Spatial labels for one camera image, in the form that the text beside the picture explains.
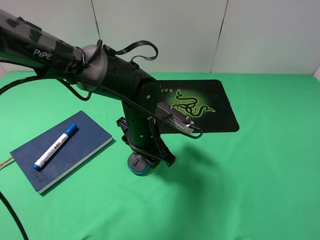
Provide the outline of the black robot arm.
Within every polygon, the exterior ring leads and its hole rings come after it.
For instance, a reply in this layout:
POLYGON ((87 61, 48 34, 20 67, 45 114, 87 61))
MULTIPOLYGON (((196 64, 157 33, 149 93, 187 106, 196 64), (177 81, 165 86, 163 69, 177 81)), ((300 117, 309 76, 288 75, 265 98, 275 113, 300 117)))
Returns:
POLYGON ((168 166, 175 156, 161 139, 156 115, 160 87, 155 78, 121 55, 143 45, 135 42, 116 51, 99 40, 83 48, 72 46, 43 31, 21 17, 0 13, 0 60, 34 70, 35 75, 16 80, 1 88, 4 93, 17 85, 44 79, 55 79, 72 89, 73 85, 88 92, 122 102, 124 117, 117 121, 122 140, 132 154, 156 167, 160 161, 168 166))

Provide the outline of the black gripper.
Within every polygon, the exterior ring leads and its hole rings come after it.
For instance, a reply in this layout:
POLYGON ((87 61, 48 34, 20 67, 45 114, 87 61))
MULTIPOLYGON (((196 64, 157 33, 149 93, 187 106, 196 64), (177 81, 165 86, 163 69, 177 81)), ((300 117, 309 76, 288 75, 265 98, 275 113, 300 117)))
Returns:
POLYGON ((170 167, 176 157, 161 139, 157 121, 125 101, 121 104, 124 117, 119 118, 116 124, 123 132, 122 141, 131 148, 132 153, 144 155, 151 167, 157 167, 160 160, 170 167))

